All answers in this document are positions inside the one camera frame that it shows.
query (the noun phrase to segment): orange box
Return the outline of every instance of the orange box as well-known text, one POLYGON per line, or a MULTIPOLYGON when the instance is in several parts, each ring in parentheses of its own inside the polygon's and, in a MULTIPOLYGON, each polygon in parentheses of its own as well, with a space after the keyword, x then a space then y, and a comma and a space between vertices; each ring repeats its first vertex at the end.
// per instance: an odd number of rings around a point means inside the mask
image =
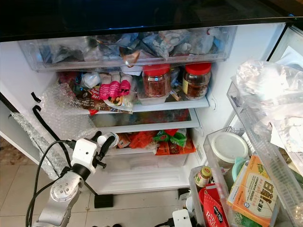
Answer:
POLYGON ((260 158, 254 154, 248 166, 243 165, 227 204, 262 227, 271 227, 278 214, 276 201, 276 189, 260 158))

